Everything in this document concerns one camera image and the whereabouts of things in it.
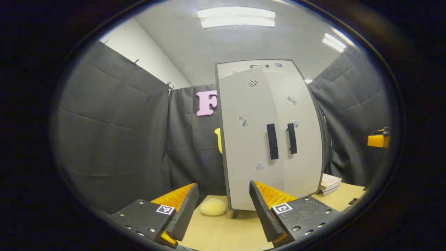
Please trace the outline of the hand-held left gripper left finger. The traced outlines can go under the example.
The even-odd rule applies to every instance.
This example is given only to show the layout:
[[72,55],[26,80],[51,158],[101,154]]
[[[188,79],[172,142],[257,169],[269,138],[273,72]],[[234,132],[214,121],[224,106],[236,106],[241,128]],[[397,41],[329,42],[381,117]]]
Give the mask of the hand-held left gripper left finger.
[[118,226],[148,241],[177,246],[199,199],[199,186],[188,184],[151,201],[137,199],[110,215]]

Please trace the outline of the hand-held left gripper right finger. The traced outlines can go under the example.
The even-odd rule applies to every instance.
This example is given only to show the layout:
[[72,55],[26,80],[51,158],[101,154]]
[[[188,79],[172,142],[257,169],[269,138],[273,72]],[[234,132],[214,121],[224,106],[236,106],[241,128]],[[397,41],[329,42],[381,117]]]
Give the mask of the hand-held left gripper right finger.
[[302,242],[343,215],[311,196],[296,198],[258,181],[249,182],[249,195],[274,247]]

